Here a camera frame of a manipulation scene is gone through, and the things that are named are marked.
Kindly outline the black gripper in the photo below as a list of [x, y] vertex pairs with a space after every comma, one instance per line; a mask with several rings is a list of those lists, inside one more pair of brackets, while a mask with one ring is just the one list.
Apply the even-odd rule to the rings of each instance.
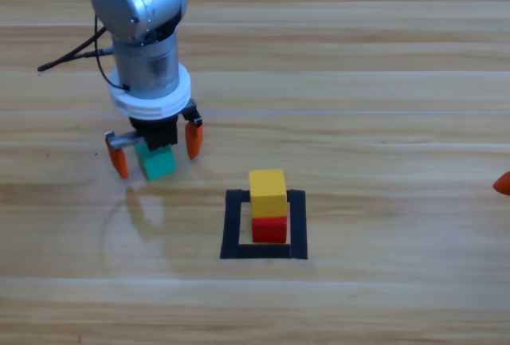
[[198, 112], [194, 100], [189, 100], [186, 106], [177, 114], [161, 120], [141, 120], [130, 117], [133, 131], [122, 135], [115, 135], [113, 131], [105, 134], [105, 143], [113, 167], [122, 179], [129, 178], [129, 166], [124, 147], [145, 143], [150, 151], [161, 147], [175, 145], [178, 142], [177, 122], [179, 116], [186, 121], [186, 149], [190, 159], [198, 157], [203, 142], [202, 117]]

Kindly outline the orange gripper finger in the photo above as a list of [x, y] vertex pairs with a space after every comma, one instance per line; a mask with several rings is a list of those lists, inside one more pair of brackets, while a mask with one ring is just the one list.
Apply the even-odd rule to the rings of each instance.
[[492, 185], [492, 188], [503, 195], [510, 195], [510, 172], [502, 174]]

